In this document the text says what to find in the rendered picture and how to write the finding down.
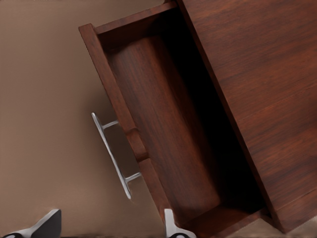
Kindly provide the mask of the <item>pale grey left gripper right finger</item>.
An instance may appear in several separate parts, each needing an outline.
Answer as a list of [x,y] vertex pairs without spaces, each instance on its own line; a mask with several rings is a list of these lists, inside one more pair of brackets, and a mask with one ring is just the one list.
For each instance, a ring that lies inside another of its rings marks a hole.
[[166,238],[196,238],[193,232],[176,226],[172,209],[164,210],[164,225]]

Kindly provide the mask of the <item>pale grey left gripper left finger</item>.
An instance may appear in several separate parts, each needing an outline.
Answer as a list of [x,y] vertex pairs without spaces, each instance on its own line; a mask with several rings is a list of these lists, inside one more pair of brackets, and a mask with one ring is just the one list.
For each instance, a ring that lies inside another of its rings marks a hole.
[[32,227],[14,231],[1,238],[60,238],[61,210],[53,209]]

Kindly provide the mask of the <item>silver drawer handle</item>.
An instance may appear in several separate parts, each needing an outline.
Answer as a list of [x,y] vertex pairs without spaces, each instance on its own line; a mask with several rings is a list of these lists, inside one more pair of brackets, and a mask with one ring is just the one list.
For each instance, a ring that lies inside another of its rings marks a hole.
[[112,160],[112,163],[113,163],[113,165],[115,167],[116,173],[117,173],[118,178],[120,180],[120,183],[121,183],[121,185],[123,187],[123,190],[124,190],[127,198],[129,200],[131,200],[132,199],[132,194],[131,194],[131,190],[129,188],[129,183],[131,181],[135,180],[136,178],[141,177],[142,175],[141,175],[140,172],[137,172],[137,173],[135,173],[135,174],[133,174],[131,176],[128,176],[128,177],[125,177],[123,175],[123,173],[122,173],[122,171],[121,171],[121,169],[120,169],[120,167],[119,167],[119,165],[117,163],[117,160],[116,160],[116,158],[115,158],[115,156],[114,156],[114,154],[113,154],[113,152],[111,150],[111,147],[109,145],[108,139],[107,139],[106,134],[105,134],[105,130],[107,128],[109,128],[111,126],[114,126],[116,124],[119,124],[119,122],[118,122],[118,120],[114,120],[114,121],[111,121],[111,122],[109,122],[107,124],[102,124],[100,122],[99,118],[97,117],[97,115],[94,112],[91,113],[91,116],[92,116],[93,121],[94,121],[94,123],[96,125],[96,128],[97,128],[97,130],[98,130],[98,132],[100,134],[100,137],[101,137],[101,139],[102,139],[102,141],[103,141],[103,143],[104,143],[104,145],[105,145],[105,147],[107,149],[109,157]]

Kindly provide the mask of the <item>dark wooden drawer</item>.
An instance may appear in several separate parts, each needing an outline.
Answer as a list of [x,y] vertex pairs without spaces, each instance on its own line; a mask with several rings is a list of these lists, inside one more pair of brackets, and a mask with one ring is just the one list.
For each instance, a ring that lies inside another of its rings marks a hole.
[[177,227],[223,238],[270,221],[221,172],[244,153],[176,2],[79,31],[163,222],[172,209]]

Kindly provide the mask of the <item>dark wooden cabinet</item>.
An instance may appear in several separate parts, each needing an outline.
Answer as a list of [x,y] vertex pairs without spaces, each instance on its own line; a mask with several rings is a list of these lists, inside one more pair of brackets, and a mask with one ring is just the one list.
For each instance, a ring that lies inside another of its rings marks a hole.
[[243,151],[222,174],[287,233],[317,215],[317,0],[175,1]]

